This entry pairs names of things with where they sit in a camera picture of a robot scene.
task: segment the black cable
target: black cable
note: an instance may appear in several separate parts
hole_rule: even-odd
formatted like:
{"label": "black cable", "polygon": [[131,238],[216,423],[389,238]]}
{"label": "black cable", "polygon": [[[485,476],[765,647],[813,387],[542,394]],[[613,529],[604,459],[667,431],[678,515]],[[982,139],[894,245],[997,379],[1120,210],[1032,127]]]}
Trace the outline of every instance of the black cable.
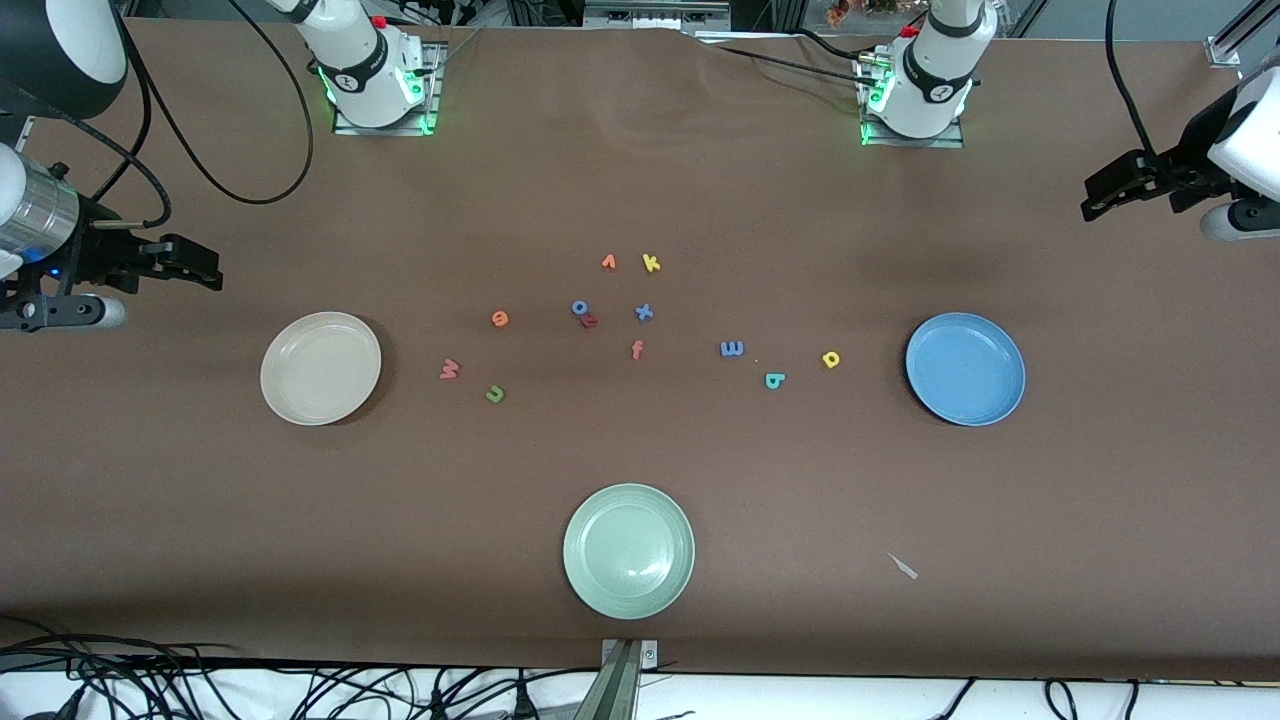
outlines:
{"label": "black cable", "polygon": [[[233,192],[221,182],[219,182],[218,178],[215,178],[212,173],[209,172],[209,168],[205,167],[205,163],[201,161],[200,156],[196,155],[195,149],[191,147],[191,142],[187,141],[187,136],[183,135],[182,128],[178,127],[178,122],[174,119],[173,113],[169,111],[169,106],[165,104],[164,96],[160,95],[160,88],[156,87],[155,81],[151,78],[151,73],[146,69],[146,64],[141,61],[141,55],[138,56],[140,60],[138,73],[147,83],[147,87],[151,88],[151,94],[155,95],[156,105],[160,106],[160,113],[164,115],[165,122],[168,122],[169,127],[173,129],[173,135],[178,138],[178,143],[182,145],[183,151],[187,152],[187,158],[191,159],[191,163],[193,165],[196,165],[196,169],[200,170],[200,174],[204,176],[206,181],[209,181],[209,184],[214,186],[219,192],[221,192],[227,197],[230,197],[232,200],[236,200],[237,202],[243,202],[246,205],[270,205],[273,202],[284,200],[289,195],[293,195],[293,191],[302,184],[302,181],[306,179],[307,173],[311,172],[311,160],[315,156],[315,131],[311,128],[311,110],[307,108],[307,99],[306,95],[302,92],[302,85],[298,83],[297,76],[293,74],[293,68],[289,67],[289,63],[288,60],[284,59],[284,55],[280,53],[280,49],[276,47],[274,42],[271,42],[271,38],[268,37],[265,32],[262,32],[262,28],[256,22],[253,22],[253,18],[251,18],[250,14],[246,13],[244,9],[241,8],[236,0],[227,0],[227,3],[237,13],[239,13],[242,18],[244,18],[244,20],[250,24],[250,27],[253,28],[253,32],[256,32],[257,36],[262,38],[262,42],[266,44],[268,49],[271,50],[271,54],[275,55],[275,59],[279,60],[280,67],[284,68],[284,72],[288,73],[289,76],[289,82],[293,83],[293,91],[298,96],[298,105],[302,108],[302,119],[307,132],[307,156],[306,160],[302,163],[302,169],[298,172],[298,177],[294,178],[293,182],[289,183],[287,188],[270,197],[246,197],[243,195]],[[124,29],[123,32],[125,36],[128,36],[128,29]]]}
{"label": "black cable", "polygon": [[205,659],[204,656],[200,655],[200,648],[197,646],[191,646],[188,650],[192,653],[192,659],[196,661],[196,673],[205,679],[205,684],[209,685],[209,689],[214,693],[214,697],[216,697],[218,702],[221,703],[224,710],[227,710],[227,714],[232,716],[232,720],[241,720],[241,716],[237,715],[236,711],[232,708],[232,706],[227,702],[227,698],[223,697],[221,691],[218,689],[218,684],[214,683],[214,679],[210,676],[211,671],[205,667]]}
{"label": "black cable", "polygon": [[824,70],[822,68],[814,68],[813,65],[801,65],[800,63],[792,63],[791,60],[782,60],[780,58],[771,58],[768,55],[760,55],[758,53],[749,53],[746,50],[739,50],[737,47],[724,47],[723,45],[717,45],[721,50],[726,53],[732,53],[735,55],[742,55],[744,58],[755,58],[756,60],[764,60],[765,63],[773,63],[776,65],[783,65],[787,68],[795,68],[797,70],[804,70],[806,73],[817,73],[819,76],[828,76],[840,79],[847,79],[858,85],[874,85],[876,81],[872,78],[856,77],[847,73],[837,73],[832,70]]}
{"label": "black cable", "polygon": [[529,683],[525,682],[524,667],[516,671],[516,679],[520,684],[516,685],[516,707],[512,710],[511,716],[515,720],[543,720],[543,716],[538,712],[538,706],[534,705],[534,700],[529,697]]}
{"label": "black cable", "polygon": [[1039,19],[1041,13],[1043,13],[1044,8],[1048,6],[1048,0],[1032,0],[1032,3],[1033,6],[1023,12],[1023,17],[1018,20],[1018,24],[1014,27],[1011,37],[1027,37],[1027,33],[1030,32],[1032,27],[1036,24],[1036,20]]}
{"label": "black cable", "polygon": [[[906,23],[906,27],[914,26],[915,23],[920,22],[928,13],[929,13],[928,10],[924,10],[919,15],[915,15],[915,18],[913,18],[911,22]],[[803,28],[803,27],[797,27],[785,32],[786,35],[803,35],[804,37],[808,37],[809,40],[817,42],[818,46],[826,50],[827,53],[831,53],[832,55],[837,58],[844,58],[846,60],[856,60],[858,56],[861,55],[863,53],[870,53],[872,50],[876,50],[876,45],[868,45],[861,50],[841,50],[840,47],[836,47],[835,45],[827,42],[827,38],[822,37],[817,32],[813,32],[809,28]]]}
{"label": "black cable", "polygon": [[[129,147],[129,152],[137,155],[142,151],[142,145],[147,141],[147,133],[151,131],[151,90],[147,88],[147,83],[143,82],[142,74],[138,70],[142,65],[142,56],[138,54],[137,45],[133,44],[133,38],[129,37],[128,33],[122,32],[122,36],[124,40],[124,54],[128,56],[129,64],[133,65],[133,77],[138,82],[138,94],[142,95],[142,123],[138,124],[138,133],[134,136],[133,145]],[[115,187],[116,181],[120,179],[127,169],[129,169],[128,160],[122,160],[120,164],[115,167],[115,170],[113,170],[111,174],[102,181],[102,184],[93,191],[90,200],[93,202],[101,200],[104,195]]]}
{"label": "black cable", "polygon": [[1129,705],[1124,708],[1124,720],[1133,720],[1133,706],[1138,705],[1138,680],[1129,680],[1133,685],[1133,692],[1129,693]]}
{"label": "black cable", "polygon": [[101,142],[102,145],[110,147],[113,152],[123,158],[128,164],[137,168],[138,172],[142,173],[142,177],[147,178],[147,182],[151,183],[151,187],[156,191],[156,195],[160,197],[160,205],[163,206],[160,215],[154,220],[143,220],[142,227],[156,228],[169,222],[169,218],[173,215],[173,201],[169,200],[169,192],[160,183],[160,178],[157,178],[155,173],[151,172],[151,168],[143,165],[142,160],[138,160],[137,156],[133,155],[133,152],[129,152],[124,147],[120,147],[119,142],[115,142],[110,137],[102,135],[84,120],[72,117],[68,113],[63,111],[60,108],[55,108],[54,105],[50,105],[45,100],[32,95],[31,92],[27,92],[27,88],[13,82],[8,77],[0,76],[0,82],[9,86],[12,90],[17,91],[18,95],[22,95],[28,101],[35,102],[40,108],[44,108],[45,113],[76,126],[77,129],[92,137],[93,140]]}
{"label": "black cable", "polygon": [[[44,625],[44,624],[37,623],[35,620],[28,620],[26,618],[18,618],[18,616],[14,616],[14,615],[0,614],[0,620],[8,621],[8,623],[15,623],[15,624],[26,625],[28,628],[32,628],[32,629],[38,630],[41,633],[45,633],[44,637],[33,638],[33,639],[18,642],[18,643],[13,643],[13,644],[10,644],[10,646],[8,646],[5,648],[0,648],[0,656],[9,656],[9,655],[19,655],[19,656],[36,655],[36,656],[41,656],[41,655],[44,655],[44,656],[52,656],[52,657],[65,659],[67,660],[67,678],[68,679],[76,678],[73,675],[73,673],[72,673],[72,660],[73,659],[78,660],[79,661],[79,665],[78,665],[78,669],[77,669],[78,678],[76,678],[76,679],[79,679],[84,684],[84,687],[92,689],[95,693],[102,696],[108,701],[108,706],[110,708],[111,717],[115,717],[116,707],[119,707],[125,715],[128,715],[131,717],[134,717],[134,714],[129,710],[129,707],[125,706],[119,698],[116,698],[115,694],[111,693],[110,689],[108,688],[108,685],[106,685],[106,678],[108,678],[109,673],[104,671],[102,667],[105,666],[106,670],[114,671],[122,679],[128,680],[129,683],[132,683],[133,685],[136,685],[142,692],[143,697],[146,697],[146,700],[147,700],[147,710],[148,710],[150,715],[152,715],[152,716],[154,715],[161,715],[161,716],[166,717],[166,720],[172,720],[174,717],[175,714],[172,712],[172,710],[168,707],[168,703],[164,701],[163,696],[157,697],[142,682],[141,676],[138,676],[136,673],[133,673],[131,669],[128,669],[123,664],[118,664],[115,661],[108,661],[105,657],[101,657],[101,656],[97,656],[96,653],[92,653],[88,650],[88,646],[86,644],[86,641],[82,639],[82,637],[60,634],[60,633],[58,633],[56,630],[54,630],[52,628],[50,628],[47,625]],[[92,635],[92,637],[106,637],[106,635]],[[134,641],[131,641],[131,639],[127,639],[127,638],[109,638],[106,642],[118,642],[118,644],[133,644],[134,643]],[[41,646],[45,646],[45,644],[49,644],[49,643],[56,643],[56,644],[59,644],[61,647],[60,648],[41,647]],[[93,670],[92,674],[86,671],[86,665],[90,665],[92,667],[92,670]],[[95,679],[99,680],[99,683],[101,685],[93,684]]]}
{"label": "black cable", "polygon": [[[364,688],[361,688],[358,692],[353,693],[349,698],[347,698],[346,702],[343,702],[342,705],[339,705],[339,706],[334,707],[332,711],[329,711],[330,720],[334,719],[334,717],[337,717],[338,715],[340,715],[343,710],[347,710],[348,707],[352,707],[352,706],[360,703],[361,698],[364,696],[372,694],[374,685],[376,685],[379,683],[385,683],[387,680],[394,678],[396,675],[399,675],[401,673],[407,673],[407,671],[408,671],[408,667],[398,667],[398,669],[392,670],[390,673],[383,675],[381,678],[378,678],[374,682],[369,683],[367,685],[365,685]],[[387,716],[390,717],[390,706],[392,706],[392,703],[390,703],[389,700],[387,700],[385,697],[380,697],[380,696],[364,697],[364,700],[366,700],[366,701],[367,700],[380,700],[380,701],[385,702],[387,703]]]}
{"label": "black cable", "polygon": [[483,669],[472,670],[471,673],[467,673],[467,675],[465,678],[462,678],[461,680],[458,680],[458,682],[453,683],[452,685],[449,685],[444,691],[444,703],[445,705],[452,703],[454,701],[454,698],[458,697],[458,693],[462,692],[462,688],[467,687],[467,684],[471,683],[471,680],[475,680],[476,678],[479,678],[485,671],[486,670],[483,670]]}
{"label": "black cable", "polygon": [[1129,94],[1129,86],[1125,85],[1124,78],[1120,76],[1120,65],[1116,63],[1116,4],[1119,0],[1110,0],[1107,3],[1107,24],[1106,33],[1103,36],[1103,46],[1107,53],[1107,68],[1111,70],[1111,79],[1116,85],[1116,90],[1120,92],[1120,99],[1124,100],[1124,108],[1129,111],[1129,120],[1133,123],[1133,129],[1138,131],[1138,142],[1142,143],[1143,151],[1147,155],[1155,158],[1156,149],[1151,145],[1151,136],[1147,135],[1147,126],[1143,124],[1142,117],[1138,114],[1138,105],[1133,101],[1133,95]]}
{"label": "black cable", "polygon": [[[361,669],[339,670],[334,675],[342,675],[342,673],[347,673],[346,679],[351,680],[356,675],[364,673],[364,670]],[[338,688],[338,683],[333,683],[332,685],[325,687],[330,682],[330,678],[328,675],[323,675],[320,673],[316,673],[315,675],[319,678],[324,678],[324,680],[317,687],[307,689],[307,693],[302,696],[302,701],[300,701],[298,706],[293,708],[293,714],[289,716],[289,720],[306,720],[307,711],[315,707],[315,705],[320,702],[326,694],[332,693],[334,689]]]}
{"label": "black cable", "polygon": [[1142,143],[1142,151],[1147,155],[1147,161],[1151,167],[1156,169],[1158,174],[1165,176],[1169,181],[1176,184],[1180,190],[1188,192],[1196,192],[1199,195],[1211,195],[1211,191],[1203,187],[1196,187],[1194,184],[1183,182],[1172,170],[1165,164],[1164,159],[1156,152],[1155,146],[1151,143],[1151,136],[1147,133],[1147,126],[1142,122],[1142,115],[1138,113],[1138,104],[1134,102],[1133,95],[1129,92],[1129,86],[1125,85],[1124,77],[1120,74],[1120,65],[1116,63],[1116,4],[1119,0],[1110,0],[1107,3],[1107,23],[1106,32],[1103,36],[1103,49],[1107,54],[1107,69],[1111,70],[1111,81],[1115,82],[1116,91],[1120,92],[1120,100],[1124,101],[1124,108],[1129,113],[1129,122],[1133,123],[1133,129],[1138,133],[1138,142]]}
{"label": "black cable", "polygon": [[[484,698],[481,698],[479,702],[472,703],[470,707],[467,707],[466,710],[463,710],[461,714],[454,715],[453,720],[462,720],[467,715],[475,712],[475,710],[477,707],[480,707],[481,705],[489,702],[490,700],[493,700],[493,698],[495,698],[495,697],[498,697],[498,696],[500,696],[500,694],[503,694],[506,692],[509,692],[509,691],[515,689],[517,685],[527,685],[529,683],[534,683],[534,682],[541,680],[544,678],[554,678],[557,675],[568,675],[571,673],[598,673],[599,670],[600,670],[599,667],[567,667],[564,670],[552,670],[550,673],[543,673],[540,675],[532,675],[530,678],[525,678],[524,680],[518,680],[516,678],[507,678],[504,680],[498,680],[497,683],[489,685],[488,688],[476,691],[476,692],[474,692],[474,693],[471,693],[471,694],[468,694],[466,697],[457,698],[454,701],[454,703],[456,705],[461,705],[461,703],[467,702],[470,700],[474,700],[474,698],[476,698],[476,697],[479,697],[481,694],[489,693],[488,696],[485,696]],[[506,687],[502,687],[499,689],[499,685],[506,685]]]}
{"label": "black cable", "polygon": [[969,689],[973,688],[973,684],[977,682],[978,678],[969,678],[968,680],[965,680],[964,687],[960,688],[960,692],[957,692],[956,696],[951,698],[951,705],[948,705],[947,708],[942,711],[942,715],[938,715],[933,720],[951,720],[951,716],[956,714],[956,708],[960,707],[960,701],[964,700],[964,696],[969,694]]}
{"label": "black cable", "polygon": [[[266,670],[269,673],[275,673],[278,675],[311,675],[312,678],[315,678],[315,676],[319,675],[319,676],[324,676],[324,678],[332,679],[337,685],[346,685],[346,687],[351,687],[351,688],[356,688],[356,689],[365,688],[365,685],[361,685],[360,683],[356,683],[355,680],[347,680],[344,678],[335,678],[333,675],[323,675],[320,673],[320,670],[315,669],[315,667],[312,667],[312,669],[297,669],[297,670],[283,670],[280,667],[271,667],[270,665],[265,665],[262,662],[257,662],[257,661],[255,661],[252,659],[247,659],[246,657],[246,659],[242,659],[242,660],[246,661],[246,662],[248,662],[251,666],[253,666],[253,667],[256,667],[259,670]],[[365,670],[372,669],[372,666],[365,666],[365,665],[361,665],[361,664],[347,662],[347,664],[343,664],[343,666],[339,670],[346,670],[346,669],[351,669],[351,667],[360,667],[360,669],[365,669]],[[404,667],[406,669],[412,669],[412,666],[404,666]],[[392,698],[392,700],[398,700],[401,702],[406,702],[404,698],[402,698],[401,696],[398,696],[396,693],[388,693],[388,692],[384,692],[384,691],[379,691],[378,688],[370,688],[367,692],[370,694],[375,694],[375,696],[380,696],[380,697],[388,697],[388,698]],[[406,705],[410,705],[413,710],[430,710],[430,705],[421,705],[421,703],[419,703],[416,701],[406,702]]]}
{"label": "black cable", "polygon": [[831,53],[832,55],[835,55],[837,58],[844,58],[846,60],[856,60],[858,59],[858,53],[864,53],[864,50],[859,50],[858,53],[850,53],[849,50],[841,50],[840,47],[836,47],[835,45],[827,42],[817,32],[813,32],[812,29],[803,28],[803,27],[797,27],[795,29],[788,29],[787,35],[803,35],[803,36],[808,37],[809,40],[817,42],[818,46],[822,47],[823,50],[826,50],[827,53]]}
{"label": "black cable", "polygon": [[[1057,702],[1053,701],[1053,685],[1062,688],[1062,692],[1066,694],[1066,706],[1071,712],[1070,717],[1062,715],[1062,711],[1057,708]],[[1057,715],[1057,720],[1080,719],[1079,714],[1075,712],[1075,696],[1071,694],[1071,688],[1066,687],[1066,683],[1062,680],[1044,680],[1044,702],[1048,703],[1048,708],[1053,711],[1053,715]]]}

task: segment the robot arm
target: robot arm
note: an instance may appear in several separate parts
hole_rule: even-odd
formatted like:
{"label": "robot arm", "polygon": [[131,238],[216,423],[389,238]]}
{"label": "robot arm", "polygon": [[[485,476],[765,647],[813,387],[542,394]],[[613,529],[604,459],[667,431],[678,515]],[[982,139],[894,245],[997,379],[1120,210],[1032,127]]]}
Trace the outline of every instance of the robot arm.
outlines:
{"label": "robot arm", "polygon": [[360,0],[268,0],[298,28],[320,64],[338,110],[353,124],[389,126],[425,100],[422,41],[385,22],[376,27]]}
{"label": "robot arm", "polygon": [[[0,4],[0,113],[84,119],[124,83],[125,53],[108,0]],[[218,254],[178,234],[145,240],[78,193],[61,163],[42,168],[0,145],[0,329],[114,327],[119,300],[79,283],[138,291],[138,279],[221,290]],[[56,281],[46,295],[42,284]]]}
{"label": "robot arm", "polygon": [[940,135],[964,111],[973,70],[996,35],[991,0],[934,0],[915,37],[899,37],[883,87],[867,109],[893,132],[911,138]]}
{"label": "robot arm", "polygon": [[1178,143],[1148,158],[1130,150],[1084,182],[1085,222],[1112,208],[1169,195],[1174,213],[1229,195],[1201,219],[1219,241],[1280,237],[1280,58],[1201,110]]}

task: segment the white plate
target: white plate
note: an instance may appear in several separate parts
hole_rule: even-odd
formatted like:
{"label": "white plate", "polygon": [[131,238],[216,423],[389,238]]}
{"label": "white plate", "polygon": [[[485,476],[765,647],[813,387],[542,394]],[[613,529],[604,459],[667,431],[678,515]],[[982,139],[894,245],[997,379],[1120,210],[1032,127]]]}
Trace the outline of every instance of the white plate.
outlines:
{"label": "white plate", "polygon": [[383,369],[378,336],[346,313],[316,313],[280,331],[262,357],[262,397],[276,415],[324,425],[369,400]]}

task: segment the power cord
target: power cord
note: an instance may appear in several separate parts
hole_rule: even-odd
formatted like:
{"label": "power cord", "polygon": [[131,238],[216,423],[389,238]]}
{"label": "power cord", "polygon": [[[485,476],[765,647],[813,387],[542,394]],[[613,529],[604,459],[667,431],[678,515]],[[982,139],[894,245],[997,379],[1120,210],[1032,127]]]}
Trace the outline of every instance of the power cord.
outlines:
{"label": "power cord", "polygon": [[792,63],[791,60],[783,60],[781,58],[771,58],[769,55],[760,55],[759,53],[750,53],[748,50],[739,50],[737,47],[724,47],[723,45],[717,45],[721,50],[726,53],[732,53],[735,55],[741,55],[744,58],[754,58],[756,60],[764,60],[765,63],[773,63],[774,65],[782,65],[786,68],[795,68],[797,70],[804,70],[806,73],[814,73],[819,76],[835,77],[840,79],[847,79],[849,82],[856,85],[874,85],[876,81],[872,78],[856,77],[849,73],[837,73],[833,70],[826,70],[822,68],[815,68],[813,65],[803,65],[800,63]]}
{"label": "power cord", "polygon": [[[315,131],[311,127],[311,110],[307,108],[307,99],[306,95],[302,92],[302,85],[298,82],[297,76],[293,73],[293,68],[289,67],[288,60],[284,59],[284,55],[280,53],[280,49],[276,47],[274,42],[271,42],[271,38],[268,37],[266,33],[262,31],[262,28],[253,20],[253,18],[244,12],[244,9],[239,5],[239,3],[237,3],[236,0],[227,0],[227,3],[250,24],[250,27],[253,28],[253,32],[256,32],[257,36],[262,38],[262,42],[265,42],[271,54],[275,55],[275,59],[280,63],[280,67],[284,68],[284,72],[289,76],[289,82],[293,85],[293,91],[298,97],[298,106],[302,109],[302,119],[307,133],[307,155],[306,160],[303,160],[302,163],[302,169],[298,172],[298,176],[283,191],[270,197],[246,197],[243,195],[232,191],[221,182],[219,182],[219,179],[215,178],[212,173],[209,172],[209,168],[205,167],[204,161],[196,154],[195,149],[192,149],[191,142],[187,140],[187,136],[182,132],[182,128],[178,127],[178,120],[174,119],[173,113],[169,110],[169,105],[165,102],[164,96],[160,94],[160,88],[156,87],[155,81],[151,78],[151,73],[147,70],[146,63],[143,63],[142,55],[137,53],[136,46],[131,55],[131,60],[134,63],[134,72],[138,74],[140,81],[143,85],[146,85],[146,87],[150,88],[151,94],[155,96],[156,105],[160,106],[160,113],[164,115],[165,122],[169,124],[169,128],[173,129],[173,135],[178,138],[178,143],[182,145],[182,149],[187,154],[187,158],[191,159],[191,163],[193,165],[196,165],[196,169],[200,172],[200,174],[204,176],[205,179],[209,181],[211,186],[214,186],[214,188],[216,188],[227,197],[236,200],[237,202],[243,202],[244,205],[270,205],[273,202],[279,202],[280,200],[284,200],[289,195],[293,195],[293,191],[296,191],[298,186],[302,184],[302,181],[305,181],[307,174],[311,172],[311,161],[315,158]],[[120,28],[125,38],[125,44],[133,46],[133,38],[129,36],[128,28],[125,28],[123,23],[120,24]]]}
{"label": "power cord", "polygon": [[[927,15],[928,13],[929,13],[928,10],[924,10],[919,15],[915,15],[915,18],[911,19],[911,22],[906,23],[902,27],[904,28],[906,28],[906,27],[915,27],[915,23],[923,20],[924,15]],[[863,53],[870,53],[872,50],[876,49],[876,45],[868,45],[867,47],[863,47],[861,50],[841,50],[840,47],[836,47],[835,45],[827,42],[827,38],[822,37],[817,32],[813,32],[812,29],[803,28],[803,27],[792,28],[792,29],[783,31],[783,32],[786,35],[801,35],[804,37],[808,37],[809,40],[817,42],[818,46],[822,47],[823,50],[826,50],[827,53],[831,53],[832,55],[835,55],[837,58],[844,58],[846,60],[856,60],[858,56],[861,55]]]}
{"label": "power cord", "polygon": [[525,670],[521,669],[516,678],[520,684],[516,685],[516,707],[511,712],[511,720],[543,720],[538,715],[538,706],[529,697],[529,683],[525,682]]}
{"label": "power cord", "polygon": [[[138,94],[142,96],[142,123],[138,124],[138,133],[133,138],[133,145],[129,146],[129,152],[137,155],[138,152],[142,151],[142,145],[147,141],[147,133],[151,131],[151,90],[147,88],[147,83],[142,81],[142,74],[138,70],[138,68],[142,65],[142,56],[138,55],[138,47],[133,45],[133,38],[129,37],[123,31],[122,36],[124,38],[124,54],[128,56],[129,64],[133,65],[133,76],[134,79],[138,82]],[[120,179],[120,177],[124,174],[124,170],[127,169],[129,169],[128,160],[122,160],[120,164],[115,167],[115,170],[113,170],[111,174],[108,176],[105,181],[102,181],[102,184],[100,184],[97,190],[93,191],[93,195],[90,196],[90,200],[92,200],[93,202],[101,200],[104,195],[106,195],[113,187],[115,187],[115,183]]]}
{"label": "power cord", "polygon": [[1133,720],[1133,707],[1138,705],[1138,688],[1140,684],[1138,680],[1129,680],[1129,684],[1133,685],[1133,692],[1129,693],[1129,703],[1124,707],[1124,720]]}
{"label": "power cord", "polygon": [[1120,92],[1120,100],[1124,101],[1124,108],[1129,113],[1129,120],[1133,123],[1133,129],[1138,133],[1138,142],[1142,143],[1142,151],[1147,155],[1147,161],[1157,173],[1172,181],[1180,190],[1188,192],[1196,192],[1199,195],[1211,195],[1211,192],[1203,187],[1196,187],[1188,182],[1181,181],[1174,176],[1169,165],[1165,164],[1164,159],[1156,152],[1155,146],[1151,143],[1151,136],[1147,135],[1147,126],[1142,122],[1142,115],[1138,113],[1138,104],[1134,102],[1133,95],[1129,92],[1129,86],[1125,85],[1124,77],[1120,74],[1120,65],[1116,63],[1116,4],[1119,0],[1110,0],[1107,3],[1107,23],[1106,33],[1103,36],[1103,47],[1107,54],[1107,69],[1111,70],[1111,79],[1115,82],[1116,91]]}
{"label": "power cord", "polygon": [[480,697],[479,701],[476,701],[472,705],[470,705],[462,712],[454,715],[453,720],[463,720],[465,717],[467,717],[468,715],[471,715],[472,712],[475,712],[476,710],[479,710],[480,706],[483,706],[484,703],[489,702],[490,700],[493,700],[493,698],[495,698],[495,697],[498,697],[498,696],[500,696],[503,693],[507,693],[507,692],[509,692],[512,689],[516,689],[516,688],[518,688],[521,685],[526,685],[529,683],[535,683],[535,682],[545,679],[545,678],[554,678],[557,675],[568,675],[571,673],[598,673],[599,670],[600,670],[599,667],[567,667],[564,670],[552,670],[549,673],[543,673],[540,675],[530,675],[530,676],[524,678],[524,679],[520,679],[520,678],[507,678],[504,680],[499,680],[499,682],[497,682],[497,683],[494,683],[494,684],[492,684],[492,685],[489,685],[489,687],[486,687],[484,689],[476,691],[476,692],[474,692],[474,693],[471,693],[471,694],[468,694],[466,697],[457,698],[454,702],[458,703],[458,705],[461,705],[461,703],[471,701],[471,700],[474,700],[476,697],[484,696],[484,697]]}
{"label": "power cord", "polygon": [[[1062,711],[1057,708],[1057,702],[1053,701],[1053,685],[1062,688],[1062,694],[1066,696],[1066,706],[1071,715],[1068,717],[1062,715]],[[1048,708],[1057,715],[1057,720],[1079,720],[1079,715],[1075,712],[1075,696],[1071,694],[1071,688],[1066,687],[1062,680],[1044,680],[1044,702],[1048,703]]]}
{"label": "power cord", "polygon": [[968,680],[965,680],[964,687],[960,688],[960,692],[957,692],[956,696],[951,698],[951,705],[948,705],[947,708],[942,711],[942,715],[934,715],[932,720],[951,720],[951,716],[956,714],[956,708],[960,707],[960,701],[964,700],[964,696],[969,694],[969,689],[973,688],[973,684],[977,682],[978,678],[969,678]]}
{"label": "power cord", "polygon": [[169,199],[169,191],[166,191],[164,188],[164,184],[160,183],[160,178],[157,178],[155,176],[155,173],[151,172],[151,168],[146,167],[142,163],[142,160],[138,160],[137,155],[134,155],[133,152],[129,152],[128,150],[125,150],[124,147],[122,147],[119,142],[115,142],[110,137],[108,137],[108,136],[102,135],[101,132],[99,132],[93,126],[86,123],[84,120],[82,120],[79,118],[76,118],[76,117],[65,113],[61,108],[56,108],[54,105],[50,105],[42,97],[37,97],[37,96],[32,95],[31,92],[27,91],[27,88],[24,88],[24,87],[19,86],[18,83],[13,82],[8,77],[0,76],[0,82],[3,82],[4,85],[9,86],[10,90],[15,91],[18,95],[22,95],[28,101],[35,102],[40,108],[44,108],[44,110],[45,110],[46,114],[49,114],[49,115],[51,115],[54,118],[58,118],[58,119],[61,119],[61,120],[65,120],[65,122],[70,123],[72,126],[74,126],[77,129],[79,129],[84,135],[87,135],[87,136],[92,137],[93,140],[101,142],[102,145],[110,147],[113,152],[115,152],[116,155],[119,155],[120,158],[123,158],[125,163],[133,165],[134,168],[138,169],[140,173],[142,173],[142,177],[145,177],[147,179],[147,183],[151,184],[151,188],[156,191],[156,196],[160,197],[161,210],[160,210],[160,215],[156,217],[154,220],[142,220],[140,223],[141,227],[143,227],[143,228],[157,228],[157,227],[165,224],[166,222],[169,222],[169,218],[173,217],[173,201]]}

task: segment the green plate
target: green plate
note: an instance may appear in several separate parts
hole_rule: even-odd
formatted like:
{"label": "green plate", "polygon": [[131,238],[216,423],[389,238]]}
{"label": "green plate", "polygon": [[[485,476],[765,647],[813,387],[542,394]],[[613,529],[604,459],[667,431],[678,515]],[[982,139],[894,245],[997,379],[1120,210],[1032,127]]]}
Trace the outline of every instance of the green plate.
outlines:
{"label": "green plate", "polygon": [[564,533],[564,574],[582,602],[620,620],[667,609],[694,573],[694,529],[667,493],[626,483],[586,498]]}

